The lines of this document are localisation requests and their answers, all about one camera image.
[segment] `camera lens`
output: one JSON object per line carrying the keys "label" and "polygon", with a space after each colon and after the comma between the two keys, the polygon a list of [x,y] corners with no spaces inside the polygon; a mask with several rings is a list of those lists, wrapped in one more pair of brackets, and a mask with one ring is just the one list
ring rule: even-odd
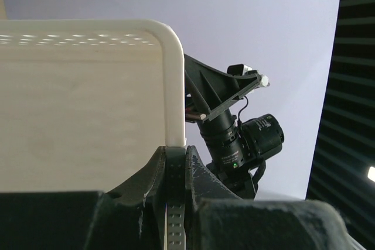
{"label": "camera lens", "polygon": [[246,161],[246,152],[235,121],[235,116],[227,109],[212,121],[198,122],[200,134],[214,164],[224,171],[239,168]]}
{"label": "camera lens", "polygon": [[255,166],[257,159],[266,160],[279,153],[284,143],[284,133],[279,122],[271,114],[242,123],[241,137],[248,144],[248,157],[255,161]]}

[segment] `bright light spot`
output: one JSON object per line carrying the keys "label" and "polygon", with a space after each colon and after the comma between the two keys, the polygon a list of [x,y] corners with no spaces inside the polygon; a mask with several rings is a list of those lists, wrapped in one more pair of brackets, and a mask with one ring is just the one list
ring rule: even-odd
{"label": "bright light spot", "polygon": [[375,181],[375,167],[370,167],[369,169],[369,173],[367,174],[367,177],[371,180],[371,181]]}

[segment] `black mount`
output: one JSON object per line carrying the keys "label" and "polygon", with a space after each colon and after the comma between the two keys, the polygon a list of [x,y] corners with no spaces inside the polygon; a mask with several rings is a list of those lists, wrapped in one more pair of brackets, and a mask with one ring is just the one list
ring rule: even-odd
{"label": "black mount", "polygon": [[[351,250],[338,213],[317,201],[242,200],[203,165],[185,167],[187,250]],[[128,180],[100,191],[0,194],[0,249],[162,250],[165,148]]]}
{"label": "black mount", "polygon": [[251,70],[233,76],[185,55],[185,120],[211,121],[257,88],[261,75]]}

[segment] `white plastic panel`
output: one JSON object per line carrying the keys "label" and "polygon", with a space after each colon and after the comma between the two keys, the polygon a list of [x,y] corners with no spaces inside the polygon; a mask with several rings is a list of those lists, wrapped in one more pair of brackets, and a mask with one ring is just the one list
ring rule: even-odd
{"label": "white plastic panel", "polygon": [[183,68],[159,22],[0,21],[0,191],[109,190],[184,146]]}

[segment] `black camera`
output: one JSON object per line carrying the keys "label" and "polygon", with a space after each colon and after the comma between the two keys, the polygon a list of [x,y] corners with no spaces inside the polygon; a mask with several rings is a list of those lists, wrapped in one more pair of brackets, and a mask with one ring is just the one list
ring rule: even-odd
{"label": "black camera", "polygon": [[[255,197],[265,161],[279,153],[284,143],[284,133],[273,115],[243,123],[240,119],[248,105],[246,94],[269,85],[266,76],[243,64],[222,73],[185,55],[185,118],[198,124],[206,142],[213,160],[207,168],[242,198]],[[247,104],[237,120],[229,108],[242,99]]]}

